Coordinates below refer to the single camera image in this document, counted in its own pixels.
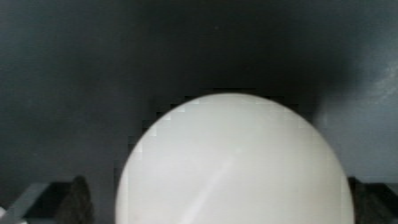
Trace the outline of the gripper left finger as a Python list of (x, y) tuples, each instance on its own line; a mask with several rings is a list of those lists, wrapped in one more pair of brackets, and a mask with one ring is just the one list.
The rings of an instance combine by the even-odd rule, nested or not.
[(0, 212), (0, 224), (95, 224), (95, 205), (86, 178), (35, 183)]

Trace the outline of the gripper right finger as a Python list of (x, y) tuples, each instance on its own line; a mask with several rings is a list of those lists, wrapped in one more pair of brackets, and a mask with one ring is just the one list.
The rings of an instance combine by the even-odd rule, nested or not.
[(349, 178), (356, 224), (398, 224), (398, 194), (385, 183)]

